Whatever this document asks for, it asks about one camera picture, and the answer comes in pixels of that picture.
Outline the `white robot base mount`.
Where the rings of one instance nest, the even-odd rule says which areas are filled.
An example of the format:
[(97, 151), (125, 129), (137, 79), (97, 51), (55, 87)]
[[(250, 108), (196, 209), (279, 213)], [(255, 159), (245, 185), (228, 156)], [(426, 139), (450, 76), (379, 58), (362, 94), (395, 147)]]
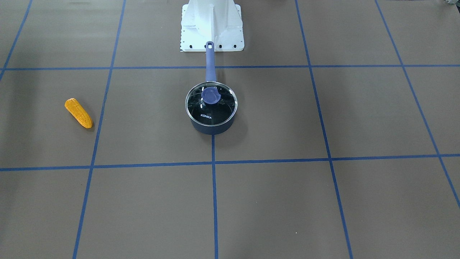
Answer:
[(209, 41), (215, 51), (244, 50), (242, 9), (233, 0), (190, 0), (181, 11), (180, 51), (205, 51)]

